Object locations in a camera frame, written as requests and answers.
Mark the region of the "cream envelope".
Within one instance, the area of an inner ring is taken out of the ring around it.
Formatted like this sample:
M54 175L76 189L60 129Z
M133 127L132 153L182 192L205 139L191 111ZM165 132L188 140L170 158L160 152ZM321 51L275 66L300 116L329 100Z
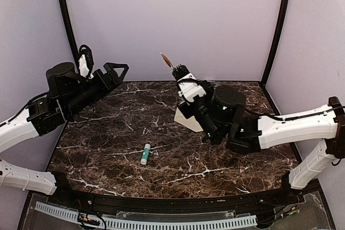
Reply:
M196 121L194 116L190 117L189 119L186 119L178 108L176 108L174 121L184 126L185 128L190 129L193 132L200 133L203 131L202 127Z

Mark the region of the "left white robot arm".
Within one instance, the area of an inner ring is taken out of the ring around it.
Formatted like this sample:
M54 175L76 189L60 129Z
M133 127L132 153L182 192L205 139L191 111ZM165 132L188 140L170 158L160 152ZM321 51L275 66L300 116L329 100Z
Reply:
M126 64L111 62L103 67L104 73L98 69L92 77L76 73L71 62L48 69L49 91L32 98L15 116L1 123L1 151L72 122L84 108L119 87L129 70ZM54 194L64 206L72 206L76 202L76 195L68 188L66 177L59 172L35 171L1 160L1 185Z

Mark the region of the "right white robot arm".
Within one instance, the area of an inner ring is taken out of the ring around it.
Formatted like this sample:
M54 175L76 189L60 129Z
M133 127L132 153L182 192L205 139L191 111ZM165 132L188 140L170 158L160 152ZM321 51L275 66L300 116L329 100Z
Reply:
M275 116L254 111L246 117L246 98L229 86L213 87L198 80L186 66L171 66L182 102L178 109L194 117L212 145L227 139L226 148L241 155L305 140L319 139L314 150L292 169L277 190L275 200L287 205L307 184L336 160L344 159L344 106L332 96L313 110Z

